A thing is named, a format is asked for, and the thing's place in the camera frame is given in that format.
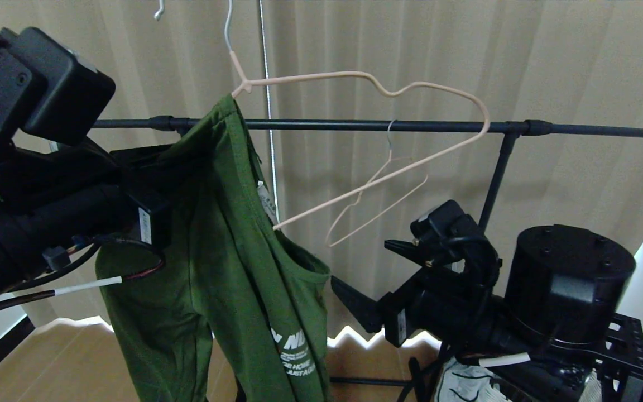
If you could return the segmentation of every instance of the beige curtain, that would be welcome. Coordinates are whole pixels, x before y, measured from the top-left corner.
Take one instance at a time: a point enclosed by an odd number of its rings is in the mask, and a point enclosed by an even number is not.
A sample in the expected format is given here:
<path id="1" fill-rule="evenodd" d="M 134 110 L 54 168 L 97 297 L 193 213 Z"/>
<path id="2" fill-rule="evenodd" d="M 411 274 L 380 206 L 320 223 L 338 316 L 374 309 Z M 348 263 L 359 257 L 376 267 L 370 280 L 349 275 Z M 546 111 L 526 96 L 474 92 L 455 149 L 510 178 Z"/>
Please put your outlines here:
<path id="1" fill-rule="evenodd" d="M 263 76 L 258 2 L 236 0 L 232 44 L 250 78 Z M 493 121 L 643 127 L 643 2 L 278 2 L 263 0 L 270 76 L 360 69 L 387 88 L 429 80 L 472 92 Z M 39 26 L 75 48 L 117 82 L 105 118 L 157 114 L 200 117 L 239 82 L 222 38 L 225 2 L 85 0 L 0 1 L 0 27 Z M 478 120 L 470 102 L 422 89 L 386 99 L 367 82 L 337 79 L 270 91 L 279 118 Z M 248 118 L 266 117 L 265 90 L 239 99 Z M 270 138 L 255 145 L 271 181 Z M 173 142 L 171 133 L 92 130 L 109 149 Z M 385 133 L 274 132 L 282 218 L 362 185 L 385 162 Z M 391 134 L 395 157 L 421 158 L 463 134 Z M 28 144 L 45 150 L 36 139 Z M 479 218 L 502 135 L 487 135 L 419 171 L 368 190 L 332 238 L 358 227 L 424 178 L 418 192 L 347 242 L 324 237 L 347 203 L 291 224 L 284 232 L 329 263 L 334 275 L 373 298 L 395 290 L 416 267 L 383 249 L 409 239 L 408 225 L 447 199 Z M 408 160 L 395 162 L 400 168 Z M 502 294 L 516 235 L 538 224 L 583 226 L 632 252 L 643 240 L 643 140 L 548 135 L 518 140 L 488 227 L 505 258 Z M 85 267 L 67 283 L 92 279 Z M 354 325 L 329 292 L 329 333 Z M 104 314 L 96 292 L 44 302 L 31 313 L 81 318 Z"/>

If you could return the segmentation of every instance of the green garment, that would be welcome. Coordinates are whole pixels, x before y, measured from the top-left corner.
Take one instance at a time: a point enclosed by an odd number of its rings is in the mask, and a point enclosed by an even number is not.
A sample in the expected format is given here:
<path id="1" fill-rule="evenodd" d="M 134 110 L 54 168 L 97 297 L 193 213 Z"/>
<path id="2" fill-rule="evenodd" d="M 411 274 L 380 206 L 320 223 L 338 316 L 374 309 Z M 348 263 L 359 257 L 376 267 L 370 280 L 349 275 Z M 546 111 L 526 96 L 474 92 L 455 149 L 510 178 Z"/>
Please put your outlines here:
<path id="1" fill-rule="evenodd" d="M 173 194 L 166 267 L 102 289 L 144 402 L 205 400 L 212 334 L 250 402 L 330 400 L 329 268 L 272 230 L 258 196 L 263 180 L 247 126 L 222 99 L 164 160 L 209 160 Z M 155 263 L 127 245 L 106 245 L 98 277 Z"/>

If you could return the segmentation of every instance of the hanger bottom bar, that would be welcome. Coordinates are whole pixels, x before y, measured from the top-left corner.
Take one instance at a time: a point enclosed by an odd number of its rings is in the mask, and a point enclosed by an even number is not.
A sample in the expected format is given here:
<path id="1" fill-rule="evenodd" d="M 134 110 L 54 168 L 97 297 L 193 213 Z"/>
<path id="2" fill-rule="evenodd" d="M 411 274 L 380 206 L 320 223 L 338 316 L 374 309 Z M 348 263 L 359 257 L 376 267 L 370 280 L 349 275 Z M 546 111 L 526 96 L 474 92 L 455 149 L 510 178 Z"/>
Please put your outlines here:
<path id="1" fill-rule="evenodd" d="M 150 128 L 160 131 L 189 130 L 199 119 L 157 116 L 150 119 L 99 120 L 93 128 Z M 388 130 L 388 120 L 246 119 L 250 130 L 377 131 Z M 395 120 L 393 132 L 479 132 L 482 122 L 432 122 Z M 520 135 L 577 134 L 643 138 L 643 128 L 587 125 L 554 125 L 540 120 L 492 122 L 488 132 Z"/>

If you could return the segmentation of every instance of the floor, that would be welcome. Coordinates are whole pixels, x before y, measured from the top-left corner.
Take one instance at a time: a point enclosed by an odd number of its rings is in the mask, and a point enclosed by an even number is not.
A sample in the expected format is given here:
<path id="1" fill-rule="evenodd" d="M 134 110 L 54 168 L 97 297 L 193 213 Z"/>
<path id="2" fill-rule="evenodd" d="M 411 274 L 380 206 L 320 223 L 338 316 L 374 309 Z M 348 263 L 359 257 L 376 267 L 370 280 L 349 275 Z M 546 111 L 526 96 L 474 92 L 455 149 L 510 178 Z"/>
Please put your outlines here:
<path id="1" fill-rule="evenodd" d="M 409 379 L 408 359 L 425 366 L 435 349 L 424 342 L 397 349 L 379 340 L 369 349 L 345 337 L 330 348 L 332 376 Z M 399 387 L 334 384 L 337 401 L 395 401 Z M 235 399 L 234 375 L 215 344 L 207 397 L 211 402 Z M 135 390 L 115 335 L 96 320 L 59 320 L 38 328 L 0 364 L 0 402 L 134 401 Z M 413 394 L 407 401 L 414 401 Z"/>

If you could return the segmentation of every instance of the metal hook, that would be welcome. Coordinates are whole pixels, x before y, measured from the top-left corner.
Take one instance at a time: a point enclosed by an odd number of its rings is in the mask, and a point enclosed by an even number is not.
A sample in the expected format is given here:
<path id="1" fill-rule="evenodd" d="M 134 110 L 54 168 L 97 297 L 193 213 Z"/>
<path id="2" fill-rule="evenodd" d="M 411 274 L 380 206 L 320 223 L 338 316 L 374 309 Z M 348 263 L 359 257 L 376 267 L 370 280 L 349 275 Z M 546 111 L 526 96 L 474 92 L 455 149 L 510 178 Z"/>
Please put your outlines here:
<path id="1" fill-rule="evenodd" d="M 158 0 L 158 11 L 155 12 L 155 20 L 160 21 L 160 17 L 165 12 L 165 0 Z"/>

